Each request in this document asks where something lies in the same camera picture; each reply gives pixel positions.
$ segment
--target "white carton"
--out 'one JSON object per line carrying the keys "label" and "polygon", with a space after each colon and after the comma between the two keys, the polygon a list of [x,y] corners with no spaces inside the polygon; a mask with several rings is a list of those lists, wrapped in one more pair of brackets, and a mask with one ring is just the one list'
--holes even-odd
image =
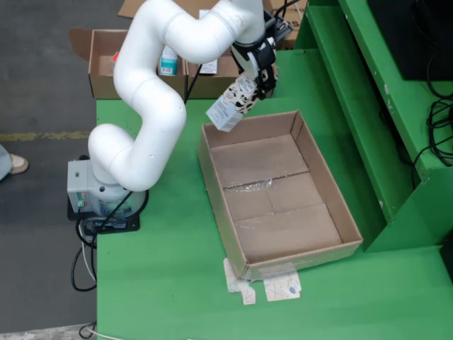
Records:
{"label": "white carton", "polygon": [[242,74],[212,104],[206,114],[218,130],[230,132],[254,107],[258,101],[256,87],[254,80]]}

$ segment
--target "paper label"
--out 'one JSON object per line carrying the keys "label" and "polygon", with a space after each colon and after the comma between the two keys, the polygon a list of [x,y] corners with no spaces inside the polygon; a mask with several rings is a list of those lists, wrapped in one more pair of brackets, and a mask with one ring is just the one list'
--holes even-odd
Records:
{"label": "paper label", "polygon": [[178,67],[178,55],[170,47],[165,46],[161,58],[161,74],[164,76],[175,76]]}
{"label": "paper label", "polygon": [[207,62],[201,66],[201,74],[217,74],[217,59],[213,62]]}
{"label": "paper label", "polygon": [[226,286],[230,293],[240,293],[242,295],[242,301],[245,305],[253,305],[256,302],[256,293],[252,287],[249,287],[247,280],[237,280],[234,275],[231,264],[228,258],[224,259],[224,270]]}
{"label": "paper label", "polygon": [[281,301],[300,298],[302,287],[296,271],[263,279],[268,301]]}
{"label": "paper label", "polygon": [[220,131],[229,132],[258,101],[254,80],[240,75],[206,112]]}
{"label": "paper label", "polygon": [[[108,216],[121,202],[105,202],[99,201],[102,215]],[[116,217],[124,217],[132,211],[132,205],[130,201],[124,202],[118,210],[115,212]]]}

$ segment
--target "yellow floor line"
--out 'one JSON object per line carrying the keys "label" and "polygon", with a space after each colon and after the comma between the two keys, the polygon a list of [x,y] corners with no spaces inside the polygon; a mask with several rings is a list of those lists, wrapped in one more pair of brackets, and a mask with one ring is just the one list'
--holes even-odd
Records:
{"label": "yellow floor line", "polygon": [[89,135],[89,131],[0,133],[0,142],[30,142],[33,140],[86,140]]}

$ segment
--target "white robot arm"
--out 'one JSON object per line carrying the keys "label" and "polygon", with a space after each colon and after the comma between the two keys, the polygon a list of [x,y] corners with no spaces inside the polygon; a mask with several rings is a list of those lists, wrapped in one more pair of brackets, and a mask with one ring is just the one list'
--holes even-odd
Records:
{"label": "white robot arm", "polygon": [[[104,189],[89,189],[96,192],[92,193],[94,198],[118,202],[127,191],[138,194],[151,188],[178,141],[185,125],[185,105],[176,91],[156,75],[165,45],[194,64],[215,60],[233,45],[241,71],[259,81],[265,78],[260,78],[260,64],[268,58],[258,57],[257,53],[269,47],[269,41],[273,43],[272,38],[265,36],[263,0],[220,0],[199,20],[171,0],[143,3],[114,70],[115,88],[121,99],[141,115],[142,127],[135,140],[113,124],[99,125],[90,134],[90,168],[96,183]],[[275,52],[271,54],[274,62]],[[82,210],[89,209],[86,203],[85,207],[80,203],[80,196],[78,204]],[[93,210],[99,214],[100,209]]]}

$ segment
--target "green shelf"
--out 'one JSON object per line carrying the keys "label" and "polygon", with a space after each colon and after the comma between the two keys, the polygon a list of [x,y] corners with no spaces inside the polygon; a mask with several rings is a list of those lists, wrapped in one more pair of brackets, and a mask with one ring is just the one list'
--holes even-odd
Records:
{"label": "green shelf", "polygon": [[306,13],[343,113],[387,221],[413,192],[411,168],[399,159],[390,130],[339,6]]}
{"label": "green shelf", "polygon": [[[339,0],[339,3],[406,149],[414,160],[428,145],[426,119],[431,103],[436,97],[431,94],[425,81],[403,79],[367,0]],[[453,92],[451,81],[435,81],[433,84],[442,93]],[[441,140],[451,134],[451,128],[446,127],[436,132],[436,139]],[[444,148],[451,150],[452,146],[453,141],[446,142]],[[427,179],[434,169],[444,167],[444,164],[429,151],[424,152],[416,164],[422,180]]]}

